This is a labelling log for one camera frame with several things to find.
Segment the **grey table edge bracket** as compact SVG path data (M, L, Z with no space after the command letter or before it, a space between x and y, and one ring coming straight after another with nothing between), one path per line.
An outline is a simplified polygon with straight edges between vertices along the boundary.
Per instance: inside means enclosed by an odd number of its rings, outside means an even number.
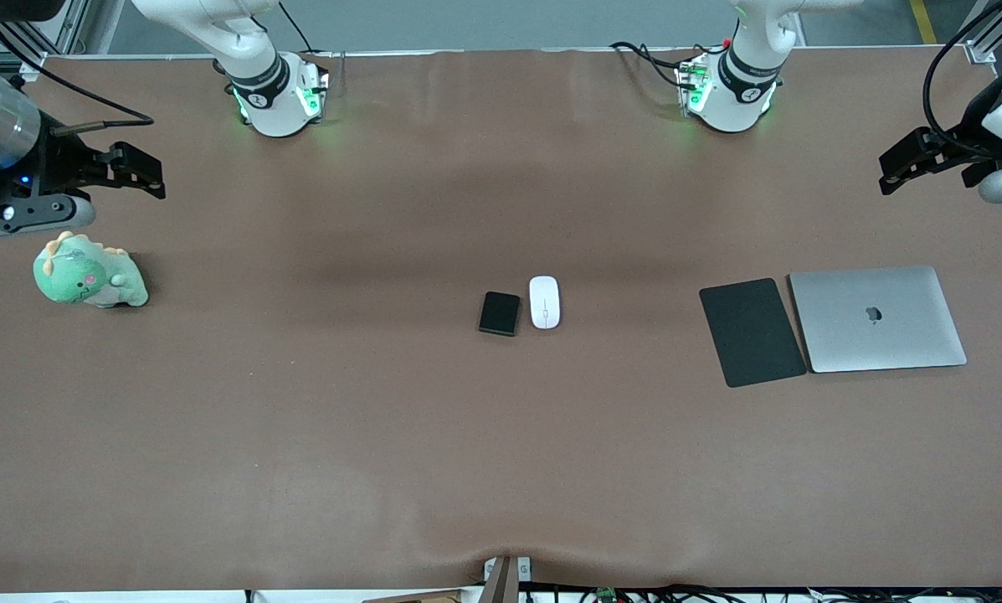
M484 588L477 603L532 603L522 585L532 581L532 558L496 556L484 563Z

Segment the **small black box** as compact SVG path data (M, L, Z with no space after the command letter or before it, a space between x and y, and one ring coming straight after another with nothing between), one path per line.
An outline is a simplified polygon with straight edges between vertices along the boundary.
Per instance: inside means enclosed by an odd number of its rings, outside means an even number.
M486 291L479 314L478 332L513 338L519 324L522 298L504 291Z

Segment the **white computer mouse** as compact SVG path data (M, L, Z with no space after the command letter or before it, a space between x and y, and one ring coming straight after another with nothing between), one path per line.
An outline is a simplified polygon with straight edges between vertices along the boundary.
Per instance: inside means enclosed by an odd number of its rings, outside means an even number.
M562 319L562 303L557 279L539 275L528 282L528 309L532 325L540 331L557 328Z

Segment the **green dinosaur plush toy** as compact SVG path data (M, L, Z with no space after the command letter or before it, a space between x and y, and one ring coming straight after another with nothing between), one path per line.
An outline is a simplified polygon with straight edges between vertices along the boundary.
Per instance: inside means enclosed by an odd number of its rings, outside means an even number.
M35 256L33 278L39 290L57 304L110 309L149 302L140 267L129 252L71 230L60 233Z

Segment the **brown table cover mat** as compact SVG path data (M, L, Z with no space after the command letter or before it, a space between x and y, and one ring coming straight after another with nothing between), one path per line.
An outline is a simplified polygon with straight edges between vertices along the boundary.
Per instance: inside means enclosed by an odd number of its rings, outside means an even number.
M203 59L49 68L155 117L94 190L150 302L0 238L0 592L437 588L497 554L643 589L1002 586L1002 204L880 194L928 47L801 49L756 130L630 56L332 61L326 119L238 122ZM699 291L930 265L966 365L727 386ZM557 279L540 331L528 282ZM522 298L478 332L486 291Z

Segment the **silver laptop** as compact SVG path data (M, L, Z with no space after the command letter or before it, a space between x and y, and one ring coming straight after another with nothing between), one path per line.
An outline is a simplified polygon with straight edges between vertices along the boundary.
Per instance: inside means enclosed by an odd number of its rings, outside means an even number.
M963 366L967 355L928 265L789 276L815 374Z

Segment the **aluminium frame profile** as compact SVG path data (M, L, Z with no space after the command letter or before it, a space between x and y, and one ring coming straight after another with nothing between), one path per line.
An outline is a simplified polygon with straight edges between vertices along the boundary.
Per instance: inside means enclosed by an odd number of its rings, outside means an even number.
M38 77L25 64L29 57L42 64L49 56L83 50L82 23L92 0L0 0L0 74L13 72L25 79Z
M971 64L994 64L1002 46L1002 0L976 0L963 24L972 24L964 38Z

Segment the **black mouse pad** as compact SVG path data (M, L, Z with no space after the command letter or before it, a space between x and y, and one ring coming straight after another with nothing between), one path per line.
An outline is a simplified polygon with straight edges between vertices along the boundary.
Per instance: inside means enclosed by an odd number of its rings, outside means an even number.
M727 386L799 377L805 358L777 283L763 278L699 291Z

